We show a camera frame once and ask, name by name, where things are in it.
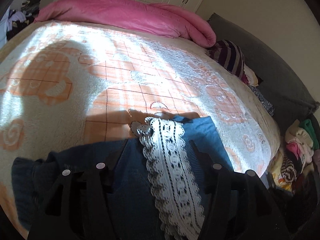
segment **pink comforter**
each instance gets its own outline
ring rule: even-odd
[[[168,4],[144,4],[134,0],[59,0],[41,9],[35,22],[50,19],[182,37],[192,39],[203,48],[216,42],[216,35],[206,21],[193,12]]]

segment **white cloth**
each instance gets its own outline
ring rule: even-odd
[[[147,159],[148,180],[165,238],[197,240],[204,209],[191,171],[181,123],[147,117],[137,128]]]
[[[26,21],[26,16],[20,12],[20,11],[17,11],[15,12],[8,20],[7,20],[7,31],[11,31],[12,30],[12,22],[21,22],[23,23],[24,21]]]
[[[248,82],[250,86],[257,87],[258,84],[258,78],[254,71],[249,68],[246,64],[244,64],[244,74],[247,76]]]
[[[295,120],[293,124],[285,132],[284,139],[287,143],[296,142],[301,145],[306,144],[308,147],[313,146],[313,140],[303,128],[299,127],[299,120]]]

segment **lace ribbon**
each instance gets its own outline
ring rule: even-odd
[[[166,239],[174,236],[196,240],[204,222],[199,188],[191,171],[182,124],[147,117],[137,127],[143,154],[147,159],[148,179]]]

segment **metal rivet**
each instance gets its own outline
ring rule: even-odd
[[[214,168],[215,170],[221,170],[222,166],[219,163],[215,163],[214,165],[212,165],[212,168]]]
[[[64,170],[64,171],[62,172],[62,175],[63,175],[63,176],[68,176],[70,173],[71,173],[70,170]]]
[[[99,170],[103,169],[105,166],[106,166],[106,165],[105,165],[104,163],[98,163],[98,164],[96,165],[97,169],[99,169]]]
[[[256,173],[253,170],[248,170],[247,174],[251,177],[254,177],[256,175]]]

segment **striped towel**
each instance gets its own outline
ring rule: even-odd
[[[210,49],[210,58],[214,59],[230,73],[242,79],[244,74],[244,56],[239,46],[231,41],[218,41]]]

